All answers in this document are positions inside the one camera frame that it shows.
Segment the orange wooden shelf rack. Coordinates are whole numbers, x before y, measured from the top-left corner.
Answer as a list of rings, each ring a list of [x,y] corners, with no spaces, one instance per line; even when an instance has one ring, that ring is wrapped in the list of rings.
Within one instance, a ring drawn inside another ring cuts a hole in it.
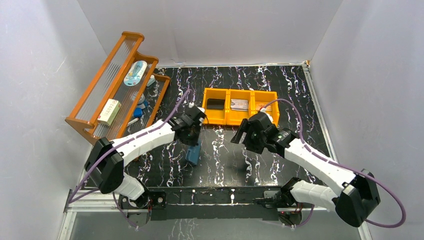
[[[160,105],[165,97],[171,79],[166,75],[155,74],[159,62],[155,56],[139,52],[145,37],[141,33],[124,31],[93,77],[82,97],[65,121],[86,141],[94,145],[99,138],[118,139],[128,134],[128,122],[141,96],[148,102],[147,113],[141,123],[133,129],[144,129],[153,124]],[[126,86],[124,78],[136,61],[146,61],[147,68],[136,86]],[[156,82],[146,87],[151,75]],[[98,116],[108,99],[118,100],[121,108],[111,126],[98,122]]]

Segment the light blue oval case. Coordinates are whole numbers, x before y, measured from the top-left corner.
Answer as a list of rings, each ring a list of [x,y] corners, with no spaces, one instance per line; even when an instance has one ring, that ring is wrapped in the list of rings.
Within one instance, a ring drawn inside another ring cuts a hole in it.
[[[141,81],[147,66],[148,64],[144,60],[134,62],[126,74],[123,83],[128,87],[137,85]]]

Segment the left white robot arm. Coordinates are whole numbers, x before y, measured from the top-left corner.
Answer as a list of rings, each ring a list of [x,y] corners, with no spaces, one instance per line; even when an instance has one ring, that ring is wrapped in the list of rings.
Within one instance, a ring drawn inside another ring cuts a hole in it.
[[[150,191],[139,179],[125,173],[125,167],[139,156],[174,141],[197,146],[206,118],[204,108],[193,106],[125,137],[100,138],[86,160],[86,173],[102,194],[116,193],[137,208],[144,208],[151,200]]]

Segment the small grey blue item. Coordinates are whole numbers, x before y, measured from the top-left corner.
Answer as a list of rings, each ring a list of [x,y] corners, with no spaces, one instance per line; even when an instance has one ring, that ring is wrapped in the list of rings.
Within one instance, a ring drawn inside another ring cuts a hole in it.
[[[148,82],[146,84],[146,87],[152,86],[156,82],[156,78],[154,75],[151,75],[148,79]]]

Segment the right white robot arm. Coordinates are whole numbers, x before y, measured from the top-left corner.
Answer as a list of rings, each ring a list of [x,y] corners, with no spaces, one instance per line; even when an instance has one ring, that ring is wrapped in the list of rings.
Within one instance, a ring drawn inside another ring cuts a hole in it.
[[[312,184],[293,177],[273,196],[255,199],[257,204],[289,207],[308,203],[334,211],[348,225],[360,227],[381,202],[376,183],[368,179],[372,173],[354,173],[335,166],[325,155],[313,155],[312,147],[302,143],[298,134],[288,128],[278,129],[263,112],[243,119],[231,142],[242,143],[257,154],[267,149],[324,182]]]

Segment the white pen on shelf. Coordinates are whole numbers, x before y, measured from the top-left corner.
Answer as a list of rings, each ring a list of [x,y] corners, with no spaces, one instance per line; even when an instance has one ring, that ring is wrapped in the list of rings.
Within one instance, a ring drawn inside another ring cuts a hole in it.
[[[131,125],[135,124],[137,121],[139,121],[139,118],[138,117],[136,117],[136,118],[132,119],[131,121],[129,121],[127,123],[127,126],[131,126]]]

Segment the white red small box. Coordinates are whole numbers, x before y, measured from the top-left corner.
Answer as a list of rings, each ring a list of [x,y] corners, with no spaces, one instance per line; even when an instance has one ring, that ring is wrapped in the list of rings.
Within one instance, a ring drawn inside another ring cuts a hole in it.
[[[122,104],[118,100],[109,98],[98,115],[97,121],[100,124],[111,126],[121,108],[121,105]]]

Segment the yellow three-compartment bin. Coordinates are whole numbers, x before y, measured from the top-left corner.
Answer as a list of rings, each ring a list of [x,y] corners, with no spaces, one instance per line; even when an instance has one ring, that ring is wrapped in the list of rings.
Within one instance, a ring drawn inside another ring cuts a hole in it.
[[[278,103],[270,103],[277,98],[278,95],[275,91],[205,88],[202,101],[202,108],[205,109],[207,116],[205,123],[209,125],[239,126],[243,119],[248,119],[259,112],[255,110],[256,102],[266,102],[268,106],[272,105],[272,111],[266,111],[264,108],[265,113],[271,117],[272,123],[277,125],[280,118]],[[206,109],[207,99],[225,99],[224,110]],[[231,99],[248,100],[248,111],[231,110]]]

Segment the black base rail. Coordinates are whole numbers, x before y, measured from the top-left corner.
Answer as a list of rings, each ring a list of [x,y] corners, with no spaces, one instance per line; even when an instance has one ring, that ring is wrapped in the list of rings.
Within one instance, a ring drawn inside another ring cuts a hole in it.
[[[144,214],[147,221],[174,219],[262,219],[297,225],[301,203],[284,198],[280,186],[151,187],[137,204],[126,196],[118,203],[129,215]]]

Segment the blue card holder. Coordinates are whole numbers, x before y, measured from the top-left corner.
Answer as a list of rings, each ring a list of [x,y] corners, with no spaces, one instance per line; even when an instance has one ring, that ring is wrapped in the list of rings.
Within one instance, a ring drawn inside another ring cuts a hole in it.
[[[201,140],[199,139],[196,145],[189,146],[185,156],[185,160],[190,164],[197,166],[200,159]]]

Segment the silver cards in bin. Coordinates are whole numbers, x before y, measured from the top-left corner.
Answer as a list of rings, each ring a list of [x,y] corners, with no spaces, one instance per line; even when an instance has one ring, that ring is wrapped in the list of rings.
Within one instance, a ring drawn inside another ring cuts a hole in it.
[[[249,110],[249,101],[247,99],[235,99],[230,100],[230,109],[233,111],[244,111]]]

